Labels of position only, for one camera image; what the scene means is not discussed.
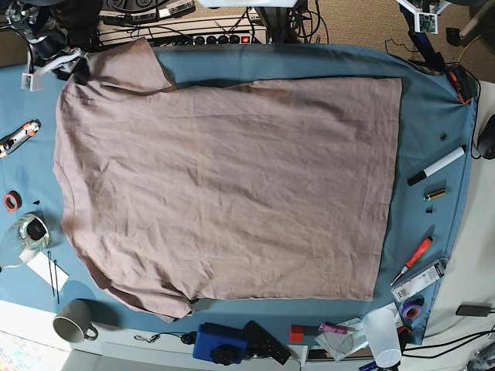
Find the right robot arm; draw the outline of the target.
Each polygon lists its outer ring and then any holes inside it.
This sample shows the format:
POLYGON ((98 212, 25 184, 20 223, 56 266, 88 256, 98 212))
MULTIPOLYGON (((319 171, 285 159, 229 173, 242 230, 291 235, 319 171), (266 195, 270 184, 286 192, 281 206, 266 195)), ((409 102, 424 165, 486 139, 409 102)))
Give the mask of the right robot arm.
POLYGON ((73 78, 79 85, 90 76, 87 55, 93 48, 102 1, 2 1, 7 25, 2 31, 20 36, 27 46, 24 90, 43 88, 43 76, 73 78))

